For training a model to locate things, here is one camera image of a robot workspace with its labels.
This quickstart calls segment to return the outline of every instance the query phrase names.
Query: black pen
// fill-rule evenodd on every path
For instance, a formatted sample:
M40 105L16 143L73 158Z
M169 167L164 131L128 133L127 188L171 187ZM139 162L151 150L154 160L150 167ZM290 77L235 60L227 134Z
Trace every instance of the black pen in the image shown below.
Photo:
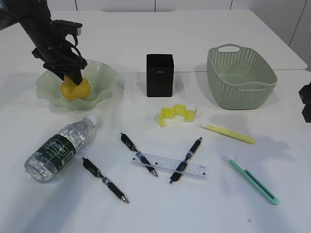
M121 133L121 140L122 140L122 142L123 142L125 145L127 145L127 147L128 147L131 151L137 152L136 155L137 155L137 157L141 160L141 162L142 162L143 164L151 165L151 164L149 163L149 161L146 159L146 157L145 157L141 152L138 151L138 149L136 148L136 146L134 145L134 143L128 138L128 136L127 136L126 134ZM149 171L150 173L152 173L152 174L154 174L154 176L158 177L157 172L156 172L156 170L155 170L154 167L152 167L152 166L145 166L145 167L148 169L148 171Z
M99 171L99 169L92 164L92 162L89 159L83 159L83 166L89 170L95 177L101 179L103 181L103 183L123 202L125 202L126 204L129 204L130 201L128 200L128 198L126 197L126 195L124 195L106 176L103 176L101 171Z
M187 167L187 161L189 159L191 159L191 157L193 156L193 154L195 153L196 149L198 149L199 145L201 144L202 141L202 137L200 137L198 140L195 141L195 143L193 144L193 146L190 148L190 150L188 151L188 153L186 154L186 158L184 161L182 161L178 167L176 168L176 171L184 171ZM181 177L181 173L179 172L174 172L173 175L171 176L171 181L170 183L176 182L179 180L179 178Z

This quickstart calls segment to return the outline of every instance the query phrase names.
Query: white tabletop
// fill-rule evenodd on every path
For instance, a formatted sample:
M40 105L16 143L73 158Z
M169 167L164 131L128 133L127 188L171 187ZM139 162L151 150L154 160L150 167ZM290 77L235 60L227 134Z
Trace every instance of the white tabletop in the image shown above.
M78 46L82 55L106 63L118 73L146 72L148 53L173 54L176 72L205 71L208 50L228 43L256 50L272 69L307 67L249 10L54 11L52 18L83 23ZM31 59L34 46L20 26L1 32L0 41L7 62L18 56Z
M0 81L0 232L310 232L311 130L298 95L311 81L309 72L277 71L274 92L250 111L220 108L205 72L176 73L172 98L146 97L145 74L120 74L113 96L90 111L99 118L96 136L51 183L42 185L26 175L24 161L86 112L69 112L38 99L35 81L40 71L20 69ZM17 81L23 86L16 86ZM153 117L162 106L176 103L198 106L196 120L174 120L161 129ZM256 144L204 130L201 122L247 134ZM145 168L130 165L131 152L121 142L121 132L143 152L180 160L202 136L191 162L208 166L209 179L182 177L170 186L170 174L159 172L155 178ZM239 158L279 198L279 205L269 204L237 174L224 159L228 155ZM86 171L82 156L131 203L122 203Z

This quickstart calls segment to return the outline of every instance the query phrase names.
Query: water bottle cap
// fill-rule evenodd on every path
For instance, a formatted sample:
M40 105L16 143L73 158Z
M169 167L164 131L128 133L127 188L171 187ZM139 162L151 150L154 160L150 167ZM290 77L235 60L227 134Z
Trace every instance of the water bottle cap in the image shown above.
M97 118L93 114L88 114L86 118L93 123L94 127L97 125Z

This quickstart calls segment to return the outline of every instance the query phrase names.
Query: yellow sticky notes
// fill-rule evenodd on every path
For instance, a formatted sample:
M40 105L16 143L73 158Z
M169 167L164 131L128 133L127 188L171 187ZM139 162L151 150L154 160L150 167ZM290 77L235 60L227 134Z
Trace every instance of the yellow sticky notes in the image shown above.
M184 117L184 122L193 122L196 114L196 110L187 110L186 106L182 104L176 104L173 108L162 108L157 118L159 126L165 126L165 119L173 119L174 116Z

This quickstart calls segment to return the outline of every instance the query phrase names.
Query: green glass bowl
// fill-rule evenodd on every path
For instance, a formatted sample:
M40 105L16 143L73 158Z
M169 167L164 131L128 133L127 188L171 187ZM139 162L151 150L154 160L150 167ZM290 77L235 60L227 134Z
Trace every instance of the green glass bowl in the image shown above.
M91 92L87 98L72 101L66 99L61 93L63 81L50 71L45 71L37 80L37 96L72 111L90 110L98 102L111 97L112 89L116 85L117 73L114 69L106 64L87 60L87 66L81 72L91 85Z

